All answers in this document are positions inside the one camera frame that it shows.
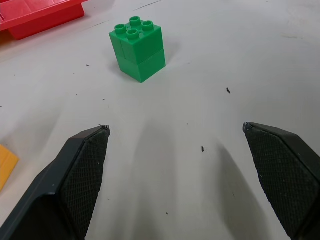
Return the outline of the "red plastic tray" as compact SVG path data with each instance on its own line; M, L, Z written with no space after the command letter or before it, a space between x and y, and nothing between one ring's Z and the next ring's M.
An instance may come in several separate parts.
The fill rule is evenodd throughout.
M0 0L0 32L15 40L82 18L88 0Z

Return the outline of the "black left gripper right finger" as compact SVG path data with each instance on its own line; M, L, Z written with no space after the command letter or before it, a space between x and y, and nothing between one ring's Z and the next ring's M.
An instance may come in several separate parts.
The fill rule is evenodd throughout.
M298 135L246 122L260 185L291 240L320 240L320 156Z

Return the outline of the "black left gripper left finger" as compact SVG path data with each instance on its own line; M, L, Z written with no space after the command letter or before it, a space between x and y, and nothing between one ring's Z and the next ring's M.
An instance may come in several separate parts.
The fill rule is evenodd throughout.
M110 134L100 125L69 138L0 227L0 240L85 240Z

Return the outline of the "orange toy brick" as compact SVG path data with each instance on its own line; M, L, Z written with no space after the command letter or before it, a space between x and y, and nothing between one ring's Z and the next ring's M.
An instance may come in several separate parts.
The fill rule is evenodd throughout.
M0 192L4 188L18 161L19 158L15 154L0 144Z

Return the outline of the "green toy bricks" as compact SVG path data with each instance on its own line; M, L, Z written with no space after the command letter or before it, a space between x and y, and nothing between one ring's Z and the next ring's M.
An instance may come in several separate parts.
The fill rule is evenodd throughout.
M166 66L162 28L133 16L109 33L120 70L139 83Z

